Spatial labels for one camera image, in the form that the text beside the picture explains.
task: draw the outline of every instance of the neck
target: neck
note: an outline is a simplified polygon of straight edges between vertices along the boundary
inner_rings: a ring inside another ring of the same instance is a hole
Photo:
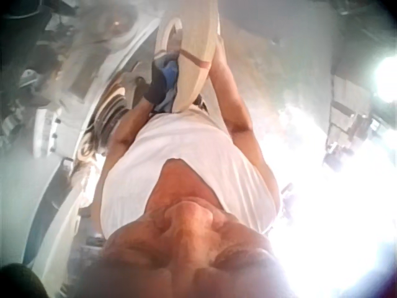
[[[215,193],[190,166],[183,160],[167,160],[145,212],[170,207],[188,197],[199,197],[223,210]]]

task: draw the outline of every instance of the person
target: person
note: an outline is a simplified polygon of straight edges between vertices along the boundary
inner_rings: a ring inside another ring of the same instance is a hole
[[[228,133],[196,106],[151,118],[172,88],[156,70],[123,117],[92,205],[107,241],[76,297],[292,295],[264,235],[279,189],[221,38],[209,78]]]

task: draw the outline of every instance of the white tank top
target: white tank top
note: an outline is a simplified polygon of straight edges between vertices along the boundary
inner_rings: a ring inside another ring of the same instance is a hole
[[[100,213],[106,238],[143,215],[161,169],[171,158],[184,160],[242,224],[264,233],[276,218],[274,201],[258,170],[208,115],[190,108],[153,117],[109,172]]]

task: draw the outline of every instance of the bare arm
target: bare arm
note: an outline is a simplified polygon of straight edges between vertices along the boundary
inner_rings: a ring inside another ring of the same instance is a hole
[[[280,192],[272,170],[266,164],[254,135],[252,120],[241,99],[233,74],[226,62],[223,42],[220,40],[210,70],[210,79],[218,99],[223,121],[233,143],[257,168],[275,202],[276,212],[281,207]]]
[[[120,125],[112,136],[109,151],[97,183],[94,201],[91,207],[91,219],[98,232],[102,232],[102,227],[100,225],[100,208],[102,205],[102,191],[104,189],[106,177],[109,171],[131,147],[136,135],[149,120],[149,115],[152,110],[153,105],[143,98],[133,110],[128,111],[123,116]]]

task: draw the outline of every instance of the skin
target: skin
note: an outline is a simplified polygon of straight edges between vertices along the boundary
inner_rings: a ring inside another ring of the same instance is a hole
[[[278,210],[277,183],[253,134],[221,40],[209,75],[233,143],[258,169]],[[143,99],[113,137],[92,206],[98,230],[107,174],[133,144],[152,108]],[[117,289],[119,297],[284,297],[288,292],[268,239],[226,213],[202,178],[175,159],[163,166],[145,213],[107,240],[92,276],[97,297],[107,297],[106,289]]]

